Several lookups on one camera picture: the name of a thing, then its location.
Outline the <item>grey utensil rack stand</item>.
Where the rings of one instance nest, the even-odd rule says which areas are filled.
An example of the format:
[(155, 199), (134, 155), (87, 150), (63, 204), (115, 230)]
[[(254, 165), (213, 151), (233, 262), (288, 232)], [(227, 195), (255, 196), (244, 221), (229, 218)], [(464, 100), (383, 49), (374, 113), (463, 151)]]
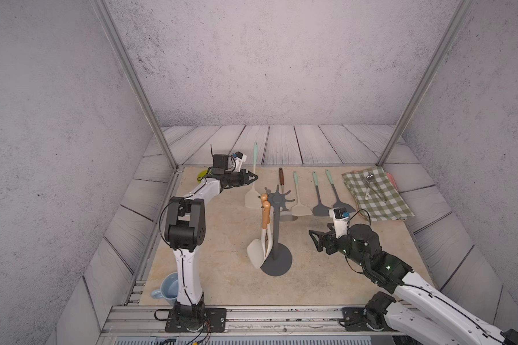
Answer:
[(285, 245), (279, 242), (279, 229), (281, 222), (281, 212), (286, 208), (286, 203), (294, 201), (289, 200), (286, 196), (289, 193), (282, 193), (281, 186), (277, 185), (275, 191), (266, 189), (267, 201), (271, 203), (273, 209), (273, 247), (265, 262), (261, 266), (261, 270), (267, 275), (278, 277), (286, 274), (292, 266), (292, 253)]

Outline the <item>grey spoon mint handle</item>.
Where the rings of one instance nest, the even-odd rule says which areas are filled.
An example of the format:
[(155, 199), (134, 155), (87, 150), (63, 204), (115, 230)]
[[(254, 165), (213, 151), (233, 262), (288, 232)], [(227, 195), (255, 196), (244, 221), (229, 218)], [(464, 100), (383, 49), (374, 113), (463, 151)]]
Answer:
[(312, 172), (313, 181), (315, 184), (315, 191), (317, 194), (317, 205), (312, 209), (314, 216), (326, 217), (329, 216), (330, 208), (322, 203), (321, 195), (319, 192), (318, 176), (315, 171)]

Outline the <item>cream spatula mint handle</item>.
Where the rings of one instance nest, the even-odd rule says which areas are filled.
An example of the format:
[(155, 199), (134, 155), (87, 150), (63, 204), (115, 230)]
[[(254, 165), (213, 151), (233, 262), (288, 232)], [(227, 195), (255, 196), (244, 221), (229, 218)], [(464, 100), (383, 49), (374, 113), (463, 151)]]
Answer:
[(296, 194), (296, 204), (292, 207), (291, 213), (293, 216), (311, 216), (312, 210), (308, 206), (305, 206), (300, 199), (299, 195), (299, 178), (296, 171), (293, 172), (294, 185), (295, 185), (295, 194)]
[[(254, 143), (253, 148), (253, 173), (256, 173), (256, 162), (258, 157), (258, 144)], [(245, 207), (252, 209), (261, 209), (261, 199), (259, 192), (256, 191), (255, 183), (251, 184), (251, 189), (245, 195)]]

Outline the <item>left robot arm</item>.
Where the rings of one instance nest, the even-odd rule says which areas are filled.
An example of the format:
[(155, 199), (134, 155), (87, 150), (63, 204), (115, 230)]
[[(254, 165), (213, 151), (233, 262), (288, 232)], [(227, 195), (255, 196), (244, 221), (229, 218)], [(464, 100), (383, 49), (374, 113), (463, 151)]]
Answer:
[(199, 248), (206, 235), (206, 205), (226, 189), (250, 185), (258, 176), (242, 168), (241, 152), (212, 154), (212, 166), (184, 196), (170, 198), (160, 215), (162, 240), (172, 249), (177, 266), (178, 295), (171, 316), (190, 332), (206, 325), (204, 291), (199, 279)]

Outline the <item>grey ladle brown handle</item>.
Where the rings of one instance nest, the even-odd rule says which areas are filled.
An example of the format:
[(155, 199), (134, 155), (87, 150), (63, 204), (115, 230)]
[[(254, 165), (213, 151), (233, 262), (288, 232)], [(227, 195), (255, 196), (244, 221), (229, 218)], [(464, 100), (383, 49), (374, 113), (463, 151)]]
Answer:
[[(280, 193), (284, 194), (285, 193), (285, 190), (284, 190), (285, 182), (284, 182), (283, 168), (279, 168), (279, 182), (280, 182)], [(286, 208), (286, 207), (281, 208), (280, 221), (296, 221), (296, 220), (297, 220), (297, 216), (294, 216), (288, 208)]]

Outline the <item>grey spatula mint handle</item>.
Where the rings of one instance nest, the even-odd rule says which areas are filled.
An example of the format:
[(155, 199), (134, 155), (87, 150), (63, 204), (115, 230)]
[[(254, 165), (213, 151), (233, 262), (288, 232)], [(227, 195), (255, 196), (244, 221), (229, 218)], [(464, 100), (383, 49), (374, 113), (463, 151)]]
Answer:
[(337, 189), (335, 187), (335, 183), (334, 183), (334, 181), (332, 179), (332, 175), (331, 175), (330, 171), (328, 169), (326, 169), (325, 173), (326, 173), (328, 181), (330, 182), (330, 185), (332, 187), (333, 193), (335, 194), (336, 201), (333, 204), (332, 208), (345, 208), (347, 210), (347, 212), (355, 212), (355, 208), (353, 206), (351, 206), (350, 204), (347, 204), (347, 203), (344, 203), (344, 202), (341, 201), (341, 199), (340, 199), (340, 197), (338, 195)]

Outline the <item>cream turner wooden handle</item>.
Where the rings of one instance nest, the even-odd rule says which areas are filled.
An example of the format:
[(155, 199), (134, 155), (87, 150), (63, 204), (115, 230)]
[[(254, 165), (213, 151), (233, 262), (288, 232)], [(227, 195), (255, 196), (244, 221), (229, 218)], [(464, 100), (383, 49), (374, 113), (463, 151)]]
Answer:
[(262, 249), (260, 240), (261, 240), (261, 232), (260, 232), (260, 239), (253, 240), (247, 246), (247, 255), (250, 259), (252, 266), (255, 269), (260, 269), (263, 266), (263, 263), (265, 262), (263, 260), (263, 249)]

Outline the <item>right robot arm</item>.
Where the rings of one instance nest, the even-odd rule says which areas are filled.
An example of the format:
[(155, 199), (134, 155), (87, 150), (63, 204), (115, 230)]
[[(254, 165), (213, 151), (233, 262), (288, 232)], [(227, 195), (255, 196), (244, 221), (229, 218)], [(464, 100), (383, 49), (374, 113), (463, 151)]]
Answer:
[(400, 258), (385, 252), (370, 224), (352, 224), (346, 208), (329, 211), (328, 231), (309, 231), (318, 252), (341, 253), (381, 290), (365, 305), (372, 331), (392, 329), (421, 344), (518, 344), (518, 331), (502, 331), (442, 294)]

